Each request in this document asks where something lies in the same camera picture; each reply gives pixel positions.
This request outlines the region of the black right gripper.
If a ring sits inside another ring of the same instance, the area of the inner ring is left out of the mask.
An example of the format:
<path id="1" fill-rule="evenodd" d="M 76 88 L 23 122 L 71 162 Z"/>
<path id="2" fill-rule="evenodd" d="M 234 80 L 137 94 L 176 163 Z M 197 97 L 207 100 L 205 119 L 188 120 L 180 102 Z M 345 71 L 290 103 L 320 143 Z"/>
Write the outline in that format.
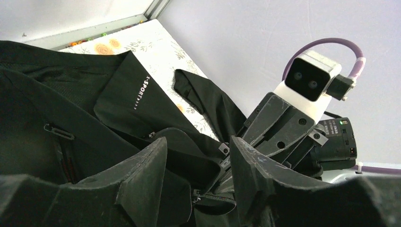
<path id="1" fill-rule="evenodd" d="M 245 120 L 241 138 L 272 160 L 316 179 L 323 171 L 356 164 L 356 140 L 348 118 L 316 123 L 276 94 L 267 94 Z"/>

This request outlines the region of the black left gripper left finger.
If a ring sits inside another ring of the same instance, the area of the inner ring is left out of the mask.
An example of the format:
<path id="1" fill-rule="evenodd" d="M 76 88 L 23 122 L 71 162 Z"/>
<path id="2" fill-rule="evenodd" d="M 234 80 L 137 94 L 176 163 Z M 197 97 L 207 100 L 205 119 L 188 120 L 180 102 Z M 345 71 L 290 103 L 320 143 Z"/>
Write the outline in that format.
<path id="1" fill-rule="evenodd" d="M 167 141 L 77 184 L 30 175 L 0 177 L 3 227 L 154 227 L 165 174 Z"/>

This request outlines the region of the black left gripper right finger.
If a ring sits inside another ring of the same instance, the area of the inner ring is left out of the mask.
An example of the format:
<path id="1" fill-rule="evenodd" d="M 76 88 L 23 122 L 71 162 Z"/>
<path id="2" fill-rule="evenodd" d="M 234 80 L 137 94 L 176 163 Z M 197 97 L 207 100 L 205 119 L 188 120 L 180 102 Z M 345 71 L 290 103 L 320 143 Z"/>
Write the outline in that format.
<path id="1" fill-rule="evenodd" d="M 243 227 L 398 227 L 401 180 L 360 176 L 326 183 L 230 140 L 231 170 Z"/>

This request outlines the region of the black zip-up jacket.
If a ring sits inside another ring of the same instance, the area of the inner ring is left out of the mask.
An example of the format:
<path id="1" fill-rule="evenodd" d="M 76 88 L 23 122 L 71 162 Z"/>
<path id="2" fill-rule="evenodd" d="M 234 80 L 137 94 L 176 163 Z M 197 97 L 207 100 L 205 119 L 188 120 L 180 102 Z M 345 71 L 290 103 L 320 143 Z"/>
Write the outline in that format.
<path id="1" fill-rule="evenodd" d="M 0 176 L 77 184 L 159 138 L 167 156 L 156 227 L 237 227 L 221 146 L 246 118 L 209 79 L 176 70 L 174 90 L 205 115 L 200 133 L 132 52 L 89 55 L 0 43 Z"/>

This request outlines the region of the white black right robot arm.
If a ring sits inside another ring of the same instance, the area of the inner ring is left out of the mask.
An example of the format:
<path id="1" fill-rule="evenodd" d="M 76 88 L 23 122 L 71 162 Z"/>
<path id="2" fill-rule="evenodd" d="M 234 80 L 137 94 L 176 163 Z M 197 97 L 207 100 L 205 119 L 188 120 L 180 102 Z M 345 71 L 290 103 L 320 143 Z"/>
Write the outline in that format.
<path id="1" fill-rule="evenodd" d="M 272 92 L 261 100 L 237 135 L 285 167 L 328 183 L 401 175 L 399 164 L 356 161 L 355 136 L 347 118 L 316 123 Z"/>

